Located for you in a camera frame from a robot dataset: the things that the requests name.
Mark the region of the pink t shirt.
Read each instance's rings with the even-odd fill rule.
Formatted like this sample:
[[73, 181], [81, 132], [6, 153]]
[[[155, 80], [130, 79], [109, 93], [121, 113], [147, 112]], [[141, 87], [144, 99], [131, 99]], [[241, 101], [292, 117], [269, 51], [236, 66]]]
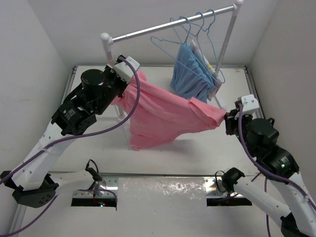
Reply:
[[136, 110], [129, 119], [130, 147], [140, 150], [170, 143], [185, 133], [216, 129], [224, 120], [226, 111], [196, 98], [187, 100], [174, 95], [149, 83], [142, 71], [137, 75], [140, 88], [133, 78], [123, 96], [112, 103], [130, 113], [140, 92]]

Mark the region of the light blue wire hanger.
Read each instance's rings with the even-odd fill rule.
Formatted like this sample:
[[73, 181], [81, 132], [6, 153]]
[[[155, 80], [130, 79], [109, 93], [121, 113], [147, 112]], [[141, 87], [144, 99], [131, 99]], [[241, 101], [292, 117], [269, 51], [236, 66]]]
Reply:
[[[198, 59], [195, 57], [195, 55], [192, 53], [192, 51], [191, 51], [191, 49], [190, 49], [190, 42], [191, 42], [191, 39], [189, 38], [189, 37], [187, 37], [188, 36], [188, 34], [186, 33], [186, 31], [185, 31], [185, 33], [186, 33], [186, 36], [185, 36], [185, 38], [184, 38], [184, 40], [182, 40], [182, 38], [179, 36], [179, 34], [178, 34], [178, 32], [177, 32], [177, 30], [175, 29], [175, 27], [172, 27], [172, 29], [173, 29], [173, 31], [175, 32], [175, 34], [176, 34], [176, 36], [177, 36], [177, 38], [178, 38], [178, 41], [172, 41], [172, 40], [167, 40], [167, 39], [159, 39], [159, 38], [157, 38], [157, 37], [155, 37], [155, 36], [151, 36], [150, 37], [150, 40], [151, 40], [151, 42], [156, 46], [156, 47], [158, 47], [162, 52], [164, 52], [166, 55], [168, 55], [169, 57], [171, 57], [175, 62], [176, 62], [176, 64], [178, 63], [179, 65], [181, 65], [182, 67], [184, 67], [184, 68], [186, 68], [186, 69], [188, 69], [190, 72], [193, 72], [193, 70], [191, 69], [191, 68], [189, 68], [188, 66], [185, 66], [185, 64], [184, 64], [184, 61], [182, 60], [180, 60], [180, 59], [178, 59], [178, 58], [176, 58], [175, 57], [175, 55], [173, 54], [173, 52], [175, 52], [175, 49], [173, 49], [173, 48], [175, 48], [175, 46], [173, 46], [173, 47], [171, 47], [171, 46], [166, 46], [167, 45], [167, 43], [168, 44], [174, 44], [174, 45], [179, 45], [178, 46], [178, 52], [180, 52], [180, 49], [183, 47], [183, 46], [186, 46], [186, 48], [188, 48], [189, 50], [190, 50], [190, 53], [189, 53], [189, 55], [191, 55], [191, 56], [193, 56], [197, 61], [198, 61]], [[198, 31], [198, 29], [199, 29], [199, 27], [198, 26], [195, 26], [195, 25], [192, 25], [191, 26], [191, 32], [192, 33], [196, 33], [197, 31]]]

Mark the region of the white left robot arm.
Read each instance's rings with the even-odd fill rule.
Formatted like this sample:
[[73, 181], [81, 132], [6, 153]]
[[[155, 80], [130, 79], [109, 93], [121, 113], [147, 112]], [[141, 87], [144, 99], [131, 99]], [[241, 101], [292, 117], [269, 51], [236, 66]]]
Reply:
[[13, 189], [14, 200], [27, 207], [39, 208], [61, 193], [89, 190], [102, 181], [99, 173], [86, 166], [78, 172], [52, 175], [51, 167], [77, 139], [110, 132], [127, 120], [98, 132], [86, 130], [123, 92], [136, 75], [129, 63], [116, 63], [104, 70], [90, 69], [81, 74], [80, 84], [71, 91], [53, 114], [46, 131], [29, 155], [12, 171], [3, 171], [1, 184]]

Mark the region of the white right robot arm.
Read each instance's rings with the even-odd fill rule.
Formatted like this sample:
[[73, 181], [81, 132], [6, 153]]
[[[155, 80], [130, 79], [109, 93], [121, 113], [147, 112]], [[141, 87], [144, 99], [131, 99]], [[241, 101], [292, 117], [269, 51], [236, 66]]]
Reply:
[[235, 135], [250, 161], [278, 190], [284, 203], [257, 188], [245, 174], [231, 168], [222, 176], [229, 194], [243, 195], [268, 215], [285, 237], [316, 235], [316, 205], [309, 195], [299, 166], [290, 152], [277, 145], [274, 119], [253, 118], [242, 107], [225, 115], [226, 134]]

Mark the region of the white patterned garment on hanger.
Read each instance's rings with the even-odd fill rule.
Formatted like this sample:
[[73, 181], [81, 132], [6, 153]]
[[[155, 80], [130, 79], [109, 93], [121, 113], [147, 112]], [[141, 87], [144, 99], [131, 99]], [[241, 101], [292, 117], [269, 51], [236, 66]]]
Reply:
[[202, 51], [200, 50], [200, 48], [198, 47], [198, 45], [195, 43], [195, 41], [193, 39], [190, 42], [190, 49], [193, 52], [193, 54], [195, 55], [195, 57], [201, 62], [203, 67], [206, 69], [208, 75], [210, 75], [210, 77], [215, 85], [214, 91], [210, 92], [209, 96], [216, 97], [216, 94], [222, 85], [222, 81], [216, 75], [215, 70], [213, 69], [213, 67], [211, 66], [211, 64], [207, 60], [207, 58], [203, 55]]

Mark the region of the blue garment on hanger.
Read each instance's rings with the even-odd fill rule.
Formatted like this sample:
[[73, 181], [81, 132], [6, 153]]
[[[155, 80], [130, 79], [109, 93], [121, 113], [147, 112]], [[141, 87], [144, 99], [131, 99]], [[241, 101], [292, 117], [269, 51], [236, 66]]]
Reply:
[[186, 45], [180, 45], [170, 86], [177, 95], [206, 103], [219, 83]]

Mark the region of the right aluminium frame rail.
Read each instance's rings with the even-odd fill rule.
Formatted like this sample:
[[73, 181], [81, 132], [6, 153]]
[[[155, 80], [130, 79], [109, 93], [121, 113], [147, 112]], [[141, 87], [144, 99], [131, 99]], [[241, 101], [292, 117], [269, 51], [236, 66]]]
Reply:
[[257, 89], [256, 89], [256, 86], [255, 86], [252, 74], [251, 74], [250, 70], [247, 67], [244, 68], [244, 73], [245, 73], [245, 76], [246, 76], [249, 92], [254, 95], [254, 97], [257, 99], [257, 101], [259, 103], [259, 109], [255, 112], [256, 118], [266, 119], [265, 115], [264, 115], [264, 112], [263, 112], [263, 109], [262, 109], [262, 106], [261, 106], [261, 103], [260, 103], [260, 99], [259, 99], [259, 96], [258, 96], [258, 93], [257, 93]]

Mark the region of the aluminium frame rail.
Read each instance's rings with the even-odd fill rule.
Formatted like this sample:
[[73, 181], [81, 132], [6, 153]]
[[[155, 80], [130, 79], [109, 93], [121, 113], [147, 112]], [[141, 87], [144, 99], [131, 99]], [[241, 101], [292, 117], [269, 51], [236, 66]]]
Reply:
[[261, 106], [261, 103], [260, 103], [260, 99], [259, 99], [259, 96], [258, 96], [258, 93], [257, 93], [257, 89], [256, 89], [256, 86], [255, 86], [252, 74], [251, 74], [250, 70], [247, 67], [244, 68], [244, 73], [245, 73], [245, 76], [246, 76], [249, 92], [254, 95], [254, 97], [257, 99], [257, 101], [259, 103], [259, 109], [255, 112], [256, 118], [266, 119], [265, 115], [264, 115], [264, 112], [263, 112], [263, 109], [262, 109], [262, 106]]
[[[72, 88], [72, 85], [73, 85], [73, 82], [74, 82], [74, 78], [75, 78], [75, 75], [76, 75], [77, 68], [78, 68], [78, 66], [74, 66], [71, 69], [71, 72], [69, 74], [69, 77], [68, 77], [68, 80], [67, 80], [67, 84], [66, 84], [66, 87], [65, 87], [65, 91], [64, 91], [64, 94], [63, 94], [63, 97], [62, 97], [62, 101], [65, 99], [65, 97], [71, 91], [71, 88]], [[27, 209], [27, 206], [20, 205], [20, 204], [17, 205], [15, 214], [13, 216], [13, 220], [12, 220], [11, 225], [10, 225], [9, 233], [15, 232], [15, 231], [17, 231], [17, 230], [22, 228], [22, 222], [23, 222], [23, 219], [24, 219], [24, 215], [25, 215], [26, 209]]]

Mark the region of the left aluminium frame rail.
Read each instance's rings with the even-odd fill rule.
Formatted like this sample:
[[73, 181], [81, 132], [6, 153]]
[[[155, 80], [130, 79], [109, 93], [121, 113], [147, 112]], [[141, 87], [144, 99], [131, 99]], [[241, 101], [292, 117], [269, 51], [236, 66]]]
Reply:
[[[62, 97], [62, 101], [65, 99], [65, 97], [71, 91], [71, 88], [72, 88], [72, 85], [73, 85], [73, 82], [74, 82], [74, 78], [75, 78], [75, 75], [76, 75], [77, 68], [78, 68], [78, 66], [74, 66], [71, 69], [71, 72], [69, 74], [69, 77], [68, 77], [68, 80], [67, 80], [67, 84], [66, 84], [66, 87], [65, 87], [65, 91], [64, 91], [64, 94], [63, 94], [63, 97]], [[23, 222], [23, 219], [24, 219], [24, 215], [25, 215], [26, 209], [27, 209], [27, 206], [20, 205], [20, 204], [17, 205], [15, 214], [13, 216], [13, 220], [12, 220], [11, 225], [10, 225], [9, 233], [15, 232], [15, 231], [17, 231], [17, 230], [22, 228], [22, 222]]]

